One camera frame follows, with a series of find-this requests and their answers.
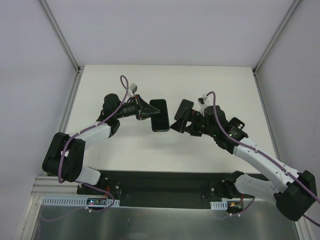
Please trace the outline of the black smartphone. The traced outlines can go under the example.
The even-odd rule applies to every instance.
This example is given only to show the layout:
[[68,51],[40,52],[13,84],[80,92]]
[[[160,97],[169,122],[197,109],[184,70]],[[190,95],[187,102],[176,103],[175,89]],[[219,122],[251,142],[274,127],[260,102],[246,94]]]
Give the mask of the black smartphone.
[[187,100],[187,99],[182,99],[181,102],[180,102],[180,105],[179,105],[179,107],[178,107],[178,109],[177,109],[177,111],[175,113],[174,119],[176,121],[179,120],[183,116],[185,110],[187,108],[192,109],[193,106],[194,106],[194,102],[193,101],[190,101],[190,100]]

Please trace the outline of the teal-edged smartphone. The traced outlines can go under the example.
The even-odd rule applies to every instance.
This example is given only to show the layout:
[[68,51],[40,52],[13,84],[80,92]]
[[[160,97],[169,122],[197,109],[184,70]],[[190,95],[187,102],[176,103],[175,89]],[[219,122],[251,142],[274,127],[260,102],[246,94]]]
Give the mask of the teal-edged smartphone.
[[151,129],[153,132],[167,132],[170,130],[167,101],[165,99],[152,99],[149,101],[152,107],[160,112],[151,117]]

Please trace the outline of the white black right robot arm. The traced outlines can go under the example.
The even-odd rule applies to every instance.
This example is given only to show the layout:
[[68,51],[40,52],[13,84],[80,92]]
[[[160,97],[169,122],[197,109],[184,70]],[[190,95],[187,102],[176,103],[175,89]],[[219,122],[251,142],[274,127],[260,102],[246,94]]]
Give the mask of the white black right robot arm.
[[200,112],[190,104],[181,103],[174,119],[172,130],[194,137],[210,136],[221,149],[244,160],[266,177],[261,180],[235,171],[215,186],[220,197],[232,199],[239,194],[257,197],[274,204],[294,222],[315,203],[318,195],[314,175],[307,170],[299,172],[259,150],[243,131],[245,124],[236,117],[227,120],[218,105],[205,106]]

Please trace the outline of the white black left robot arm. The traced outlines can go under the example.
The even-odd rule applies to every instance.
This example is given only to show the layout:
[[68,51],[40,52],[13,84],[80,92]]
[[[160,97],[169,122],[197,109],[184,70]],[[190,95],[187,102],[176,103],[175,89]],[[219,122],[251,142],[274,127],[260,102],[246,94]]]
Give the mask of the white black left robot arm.
[[138,121],[148,119],[161,111],[135,94],[131,101],[121,103],[119,97],[110,93],[104,97],[97,121],[79,133],[56,133],[42,163],[42,170],[60,180],[88,184],[94,194],[105,191],[102,173],[84,165],[85,150],[98,142],[112,137],[120,127],[121,118],[134,116]]

